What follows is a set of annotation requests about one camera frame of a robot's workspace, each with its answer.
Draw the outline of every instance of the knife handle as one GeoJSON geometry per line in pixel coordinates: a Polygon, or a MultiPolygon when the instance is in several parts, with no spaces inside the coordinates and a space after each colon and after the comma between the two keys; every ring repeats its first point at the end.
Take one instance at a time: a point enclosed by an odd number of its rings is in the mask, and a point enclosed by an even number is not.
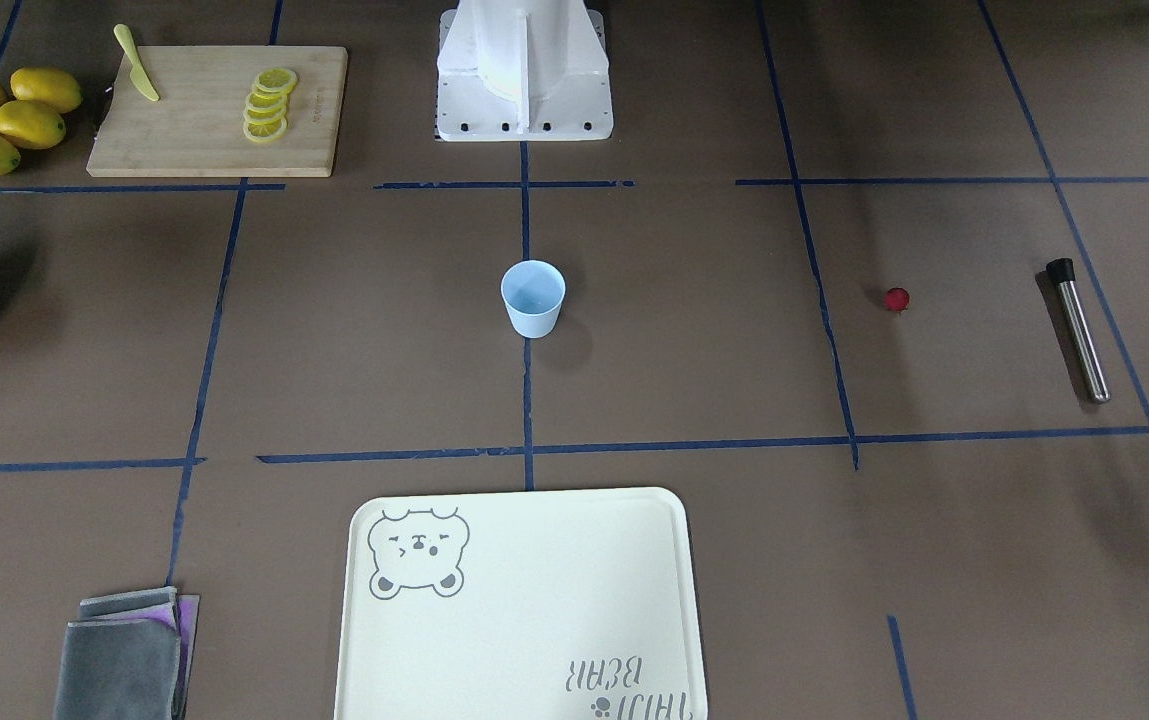
{"type": "Polygon", "coordinates": [[[130,26],[117,24],[117,26],[111,29],[111,34],[116,36],[116,41],[121,44],[121,49],[125,51],[125,56],[130,59],[130,64],[134,65],[134,68],[141,68],[142,60],[139,59],[139,49],[134,46],[134,36],[130,33],[130,26]]]}

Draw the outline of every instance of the red berry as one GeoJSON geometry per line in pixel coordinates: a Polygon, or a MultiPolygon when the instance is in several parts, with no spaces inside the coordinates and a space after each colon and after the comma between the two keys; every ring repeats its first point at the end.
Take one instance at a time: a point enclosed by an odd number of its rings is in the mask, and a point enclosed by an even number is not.
{"type": "Polygon", "coordinates": [[[892,313],[902,313],[903,310],[907,310],[909,302],[912,302],[912,296],[908,295],[903,288],[890,287],[889,291],[885,292],[885,309],[892,313]]]}

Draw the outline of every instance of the wooden cutting board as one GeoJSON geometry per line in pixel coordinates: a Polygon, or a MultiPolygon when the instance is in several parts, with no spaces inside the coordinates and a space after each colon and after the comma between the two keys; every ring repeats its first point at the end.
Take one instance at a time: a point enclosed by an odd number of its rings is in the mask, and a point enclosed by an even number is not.
{"type": "Polygon", "coordinates": [[[85,169],[121,177],[330,177],[347,77],[344,47],[145,46],[142,64],[161,100],[149,101],[121,61],[111,109],[85,169]],[[290,131],[268,144],[241,132],[245,96],[260,70],[299,73],[290,131]]]}

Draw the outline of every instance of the black cap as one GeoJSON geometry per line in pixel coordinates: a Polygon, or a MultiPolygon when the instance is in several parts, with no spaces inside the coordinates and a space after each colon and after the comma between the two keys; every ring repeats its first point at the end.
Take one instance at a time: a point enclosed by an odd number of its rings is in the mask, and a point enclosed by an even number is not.
{"type": "Polygon", "coordinates": [[[1051,260],[1046,263],[1044,271],[1050,276],[1050,282],[1064,284],[1075,281],[1075,270],[1072,268],[1072,258],[1051,260]]]}

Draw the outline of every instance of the white tray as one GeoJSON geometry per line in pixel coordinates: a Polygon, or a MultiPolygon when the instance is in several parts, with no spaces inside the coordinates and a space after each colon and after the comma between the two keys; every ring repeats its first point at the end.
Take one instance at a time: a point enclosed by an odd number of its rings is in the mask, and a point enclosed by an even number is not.
{"type": "Polygon", "coordinates": [[[336,720],[597,717],[707,720],[679,498],[519,491],[356,511],[336,720]]]}

